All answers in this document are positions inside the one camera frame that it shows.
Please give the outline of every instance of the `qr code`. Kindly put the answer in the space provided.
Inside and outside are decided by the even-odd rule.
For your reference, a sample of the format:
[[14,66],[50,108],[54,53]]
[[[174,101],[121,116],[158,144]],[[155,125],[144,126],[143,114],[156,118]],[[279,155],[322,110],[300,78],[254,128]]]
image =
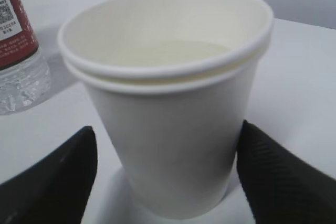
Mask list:
[[6,23],[14,18],[8,4],[0,5],[0,24]]

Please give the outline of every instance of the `white paper cup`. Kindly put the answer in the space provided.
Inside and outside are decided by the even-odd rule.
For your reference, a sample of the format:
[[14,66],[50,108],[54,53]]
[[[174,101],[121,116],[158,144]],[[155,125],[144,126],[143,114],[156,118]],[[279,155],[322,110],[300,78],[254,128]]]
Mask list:
[[[222,199],[273,19],[262,0],[108,0],[61,28],[69,70],[86,84],[135,194],[157,214],[192,218]],[[230,51],[163,66],[103,63],[123,47],[170,39]]]

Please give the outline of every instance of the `paper cup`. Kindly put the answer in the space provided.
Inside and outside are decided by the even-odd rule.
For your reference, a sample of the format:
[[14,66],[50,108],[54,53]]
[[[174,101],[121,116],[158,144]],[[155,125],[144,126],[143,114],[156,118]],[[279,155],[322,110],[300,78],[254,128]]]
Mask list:
[[[61,28],[65,62],[86,84],[135,194],[152,211],[192,218],[222,199],[273,19],[262,0],[108,0]],[[229,51],[115,63],[125,48],[169,40]]]

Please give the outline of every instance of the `table surface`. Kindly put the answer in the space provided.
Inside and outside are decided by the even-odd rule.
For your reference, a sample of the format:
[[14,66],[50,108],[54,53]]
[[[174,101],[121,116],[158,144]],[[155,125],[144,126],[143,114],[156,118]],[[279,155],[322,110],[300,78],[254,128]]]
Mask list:
[[[196,219],[161,219],[135,203],[99,116],[83,85],[64,68],[56,45],[57,30],[65,19],[103,0],[22,1],[50,64],[54,86],[45,102],[0,116],[0,183],[42,159],[82,126],[92,125],[99,165],[82,223],[254,223],[236,172],[223,202]],[[336,30],[276,20],[246,112],[247,120],[333,178],[335,41]]]

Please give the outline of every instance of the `bottle label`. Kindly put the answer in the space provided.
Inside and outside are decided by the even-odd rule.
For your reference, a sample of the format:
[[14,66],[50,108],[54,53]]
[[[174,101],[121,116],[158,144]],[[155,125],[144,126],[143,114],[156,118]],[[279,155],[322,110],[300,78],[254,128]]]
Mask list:
[[21,0],[0,0],[0,70],[20,63],[37,49]]

